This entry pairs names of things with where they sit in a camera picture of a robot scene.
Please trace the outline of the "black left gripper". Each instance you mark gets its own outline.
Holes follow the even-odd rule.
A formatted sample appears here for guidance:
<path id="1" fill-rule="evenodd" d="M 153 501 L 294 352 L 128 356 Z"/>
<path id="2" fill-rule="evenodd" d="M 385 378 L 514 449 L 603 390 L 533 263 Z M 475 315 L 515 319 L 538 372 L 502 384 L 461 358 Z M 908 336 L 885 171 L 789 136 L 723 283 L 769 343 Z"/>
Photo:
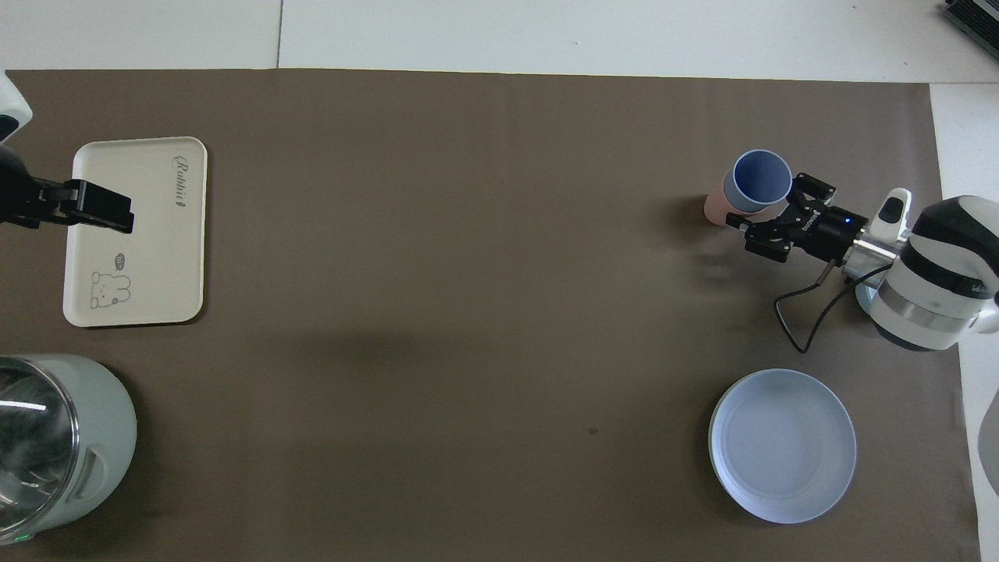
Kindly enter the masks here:
<path id="1" fill-rule="evenodd" d="M 82 179 L 64 182 L 31 179 L 21 157 L 2 145 L 1 223 L 38 228 L 38 220 L 27 216 L 29 203 L 34 205 L 36 218 L 42 222 L 96 226 L 124 234 L 134 230 L 129 197 Z"/>

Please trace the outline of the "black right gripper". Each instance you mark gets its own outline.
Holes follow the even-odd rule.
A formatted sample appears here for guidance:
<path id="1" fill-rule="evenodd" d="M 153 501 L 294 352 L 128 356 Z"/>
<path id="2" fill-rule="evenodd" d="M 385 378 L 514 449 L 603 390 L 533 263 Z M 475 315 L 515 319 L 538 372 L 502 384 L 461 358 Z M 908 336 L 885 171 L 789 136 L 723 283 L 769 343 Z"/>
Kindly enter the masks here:
<path id="1" fill-rule="evenodd" d="M 791 181 L 784 208 L 786 231 L 776 219 L 753 222 L 733 212 L 727 213 L 725 224 L 742 233 L 745 251 L 777 263 L 787 262 L 792 247 L 823 262 L 843 263 L 869 220 L 831 206 L 836 192 L 827 182 L 799 173 Z"/>

